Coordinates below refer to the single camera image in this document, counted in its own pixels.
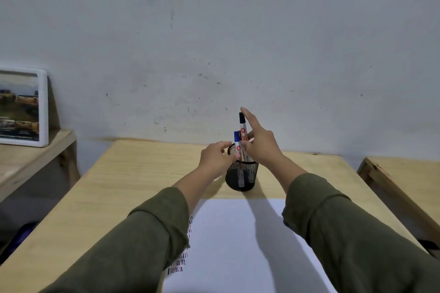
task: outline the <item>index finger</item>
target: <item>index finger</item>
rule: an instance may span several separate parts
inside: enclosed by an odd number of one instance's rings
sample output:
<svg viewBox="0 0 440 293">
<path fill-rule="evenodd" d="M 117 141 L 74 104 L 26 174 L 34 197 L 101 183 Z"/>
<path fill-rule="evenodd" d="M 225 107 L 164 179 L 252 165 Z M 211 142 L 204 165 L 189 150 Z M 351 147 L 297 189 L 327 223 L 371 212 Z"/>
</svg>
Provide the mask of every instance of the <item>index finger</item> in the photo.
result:
<svg viewBox="0 0 440 293">
<path fill-rule="evenodd" d="M 252 130 L 255 131 L 255 130 L 263 128 L 253 113 L 251 113 L 245 107 L 241 107 L 240 110 L 242 111 L 243 115 L 245 115 L 246 119 L 249 121 L 249 124 L 252 127 Z"/>
<path fill-rule="evenodd" d="M 215 143 L 215 146 L 217 146 L 219 149 L 224 149 L 232 145 L 232 141 L 219 141 Z"/>
</svg>

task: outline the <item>table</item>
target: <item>table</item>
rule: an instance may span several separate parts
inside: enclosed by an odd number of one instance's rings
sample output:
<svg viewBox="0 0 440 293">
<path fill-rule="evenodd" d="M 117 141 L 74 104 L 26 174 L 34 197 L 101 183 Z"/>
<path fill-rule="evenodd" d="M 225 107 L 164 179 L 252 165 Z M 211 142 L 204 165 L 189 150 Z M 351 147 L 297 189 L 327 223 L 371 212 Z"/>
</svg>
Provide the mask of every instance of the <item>table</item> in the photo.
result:
<svg viewBox="0 0 440 293">
<path fill-rule="evenodd" d="M 358 173 L 367 184 L 376 183 L 399 198 L 440 246 L 440 162 L 369 156 Z"/>
<path fill-rule="evenodd" d="M 76 164 L 75 133 L 53 130 L 46 147 L 0 145 L 0 201 L 13 193 L 32 175 L 58 157 L 70 186 L 80 178 Z"/>
<path fill-rule="evenodd" d="M 54 281 L 128 213 L 162 188 L 173 185 L 199 162 L 202 145 L 117 140 L 76 183 L 34 232 L 0 267 L 0 291 L 36 292 Z M 285 152 L 309 172 L 336 188 L 399 234 L 414 237 L 341 157 Z M 220 178 L 204 198 L 239 198 Z M 248 197 L 284 198 L 272 174 L 258 168 Z"/>
</svg>

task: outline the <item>pen holder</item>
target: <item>pen holder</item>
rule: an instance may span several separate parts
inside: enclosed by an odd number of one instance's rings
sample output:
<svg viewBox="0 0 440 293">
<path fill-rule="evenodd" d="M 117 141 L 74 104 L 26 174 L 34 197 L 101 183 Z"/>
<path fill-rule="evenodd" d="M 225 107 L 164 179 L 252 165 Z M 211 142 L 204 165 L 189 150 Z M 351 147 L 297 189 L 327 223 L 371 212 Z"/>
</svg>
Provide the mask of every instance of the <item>pen holder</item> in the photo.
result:
<svg viewBox="0 0 440 293">
<path fill-rule="evenodd" d="M 235 153 L 235 145 L 228 147 L 228 155 Z M 255 161 L 245 162 L 241 160 L 235 161 L 226 172 L 226 184 L 236 191 L 249 191 L 255 185 L 256 172 L 258 163 Z"/>
</svg>

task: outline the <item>rolled sleeve cuff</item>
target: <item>rolled sleeve cuff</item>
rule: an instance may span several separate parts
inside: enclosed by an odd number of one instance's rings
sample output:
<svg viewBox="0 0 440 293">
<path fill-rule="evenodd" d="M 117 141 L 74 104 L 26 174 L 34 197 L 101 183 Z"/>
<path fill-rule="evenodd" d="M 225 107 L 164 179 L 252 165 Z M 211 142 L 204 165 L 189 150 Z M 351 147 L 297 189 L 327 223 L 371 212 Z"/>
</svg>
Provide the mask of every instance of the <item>rolled sleeve cuff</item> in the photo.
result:
<svg viewBox="0 0 440 293">
<path fill-rule="evenodd" d="M 189 208 L 182 192 L 175 187 L 161 190 L 156 196 L 145 201 L 130 214 L 137 211 L 155 216 L 169 233 L 167 265 L 172 263 L 188 246 Z"/>
<path fill-rule="evenodd" d="M 310 173 L 298 176 L 287 191 L 286 207 L 282 213 L 284 224 L 309 244 L 309 221 L 316 209 L 332 197 L 348 198 L 325 178 Z"/>
</svg>

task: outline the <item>framed picture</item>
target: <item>framed picture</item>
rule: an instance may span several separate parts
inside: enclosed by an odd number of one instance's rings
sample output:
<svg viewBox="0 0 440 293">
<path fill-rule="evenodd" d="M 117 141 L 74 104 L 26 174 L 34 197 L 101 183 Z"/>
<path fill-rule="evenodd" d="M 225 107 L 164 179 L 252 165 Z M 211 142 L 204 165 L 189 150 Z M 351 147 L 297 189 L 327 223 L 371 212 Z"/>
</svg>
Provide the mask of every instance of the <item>framed picture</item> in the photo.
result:
<svg viewBox="0 0 440 293">
<path fill-rule="evenodd" d="M 49 143 L 47 73 L 0 66 L 0 144 Z"/>
</svg>

